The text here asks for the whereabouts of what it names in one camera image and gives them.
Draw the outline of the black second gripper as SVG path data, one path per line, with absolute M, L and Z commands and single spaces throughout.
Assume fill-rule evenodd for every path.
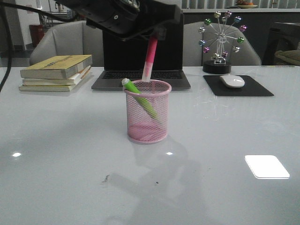
M 166 23 L 179 23 L 181 9 L 176 4 L 156 0 L 59 0 L 86 18 L 86 25 L 121 39 L 152 34 L 164 41 Z

